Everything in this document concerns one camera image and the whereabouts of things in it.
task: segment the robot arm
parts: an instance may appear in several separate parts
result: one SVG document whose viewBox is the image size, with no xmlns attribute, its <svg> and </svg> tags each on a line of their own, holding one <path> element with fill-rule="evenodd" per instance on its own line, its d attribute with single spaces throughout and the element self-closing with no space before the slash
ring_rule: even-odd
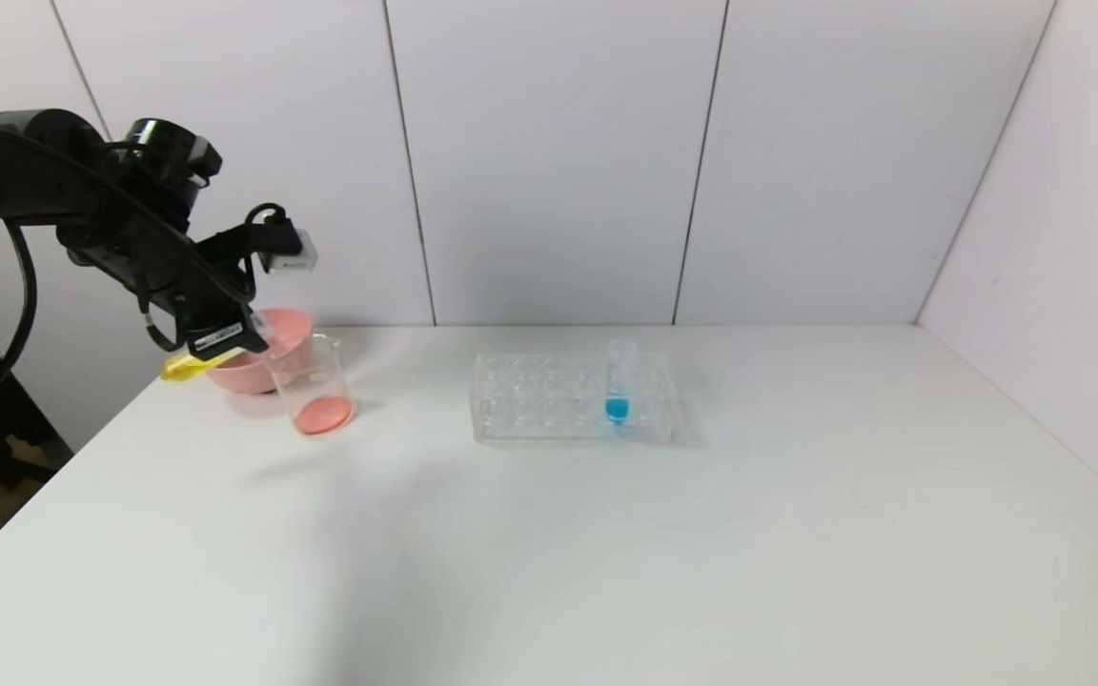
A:
<svg viewBox="0 0 1098 686">
<path fill-rule="evenodd" d="M 134 292 L 167 350 L 187 346 L 204 360 L 236 347 L 262 351 L 248 305 L 257 292 L 253 252 L 267 270 L 310 270 L 311 246 L 272 204 L 192 241 L 189 212 L 221 165 L 205 138 L 161 120 L 136 121 L 124 140 L 104 142 L 65 110 L 0 112 L 0 221 L 56 225 L 72 261 Z M 149 319 L 152 304 L 176 318 L 175 340 Z"/>
</svg>

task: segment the glass beaker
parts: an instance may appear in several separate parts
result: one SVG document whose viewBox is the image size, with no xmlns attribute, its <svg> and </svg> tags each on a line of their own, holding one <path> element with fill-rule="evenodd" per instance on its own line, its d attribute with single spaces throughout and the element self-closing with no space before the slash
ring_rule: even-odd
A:
<svg viewBox="0 0 1098 686">
<path fill-rule="evenodd" d="M 345 390 L 339 347 L 340 340 L 313 334 L 300 346 L 265 358 L 287 406 L 287 416 L 301 434 L 328 432 L 354 416 L 354 400 Z"/>
</svg>

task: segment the white label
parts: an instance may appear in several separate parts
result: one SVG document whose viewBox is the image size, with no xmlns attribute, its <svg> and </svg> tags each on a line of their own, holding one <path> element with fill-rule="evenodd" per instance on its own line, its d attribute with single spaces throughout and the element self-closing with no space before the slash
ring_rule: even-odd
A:
<svg viewBox="0 0 1098 686">
<path fill-rule="evenodd" d="M 217 344 L 220 340 L 231 338 L 232 336 L 239 334 L 239 331 L 242 330 L 244 330 L 243 324 L 233 324 L 231 326 L 225 326 L 216 331 L 213 331 L 213 334 L 210 334 L 208 336 L 202 336 L 200 339 L 194 340 L 194 342 L 192 342 L 192 348 L 194 350 L 209 348 L 214 344 Z"/>
</svg>

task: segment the blue liquid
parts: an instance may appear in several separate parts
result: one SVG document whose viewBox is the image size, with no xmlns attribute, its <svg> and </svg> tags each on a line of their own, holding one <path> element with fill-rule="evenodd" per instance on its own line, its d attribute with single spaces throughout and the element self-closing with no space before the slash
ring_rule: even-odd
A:
<svg viewBox="0 0 1098 686">
<path fill-rule="evenodd" d="M 629 416 L 629 398 L 624 395 L 609 395 L 604 402 L 604 413 L 609 416 L 609 421 L 613 424 L 625 424 L 626 417 Z"/>
</svg>

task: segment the white wall panel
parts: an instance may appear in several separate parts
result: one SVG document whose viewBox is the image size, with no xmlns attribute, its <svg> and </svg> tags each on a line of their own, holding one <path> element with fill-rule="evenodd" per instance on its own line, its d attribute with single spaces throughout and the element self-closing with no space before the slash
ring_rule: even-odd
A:
<svg viewBox="0 0 1098 686">
<path fill-rule="evenodd" d="M 44 108 L 77 112 L 100 127 L 48 3 L 0 0 L 0 110 Z M 155 378 L 164 352 L 147 338 L 134 299 L 103 273 L 70 263 L 53 227 L 26 227 L 25 235 L 40 301 L 14 376 L 79 449 Z M 0 355 L 22 304 L 18 262 L 0 222 Z"/>
<path fill-rule="evenodd" d="M 731 0 L 676 320 L 914 322 L 1051 0 Z"/>
<path fill-rule="evenodd" d="M 669 324 L 722 0 L 389 0 L 440 324 Z"/>
<path fill-rule="evenodd" d="M 1063 0 L 921 316 L 1098 472 L 1098 0 Z"/>
<path fill-rule="evenodd" d="M 222 153 L 192 235 L 271 200 L 313 236 L 313 277 L 258 277 L 258 304 L 320 324 L 430 324 L 382 0 L 57 5 L 113 135 L 160 117 Z"/>
</svg>

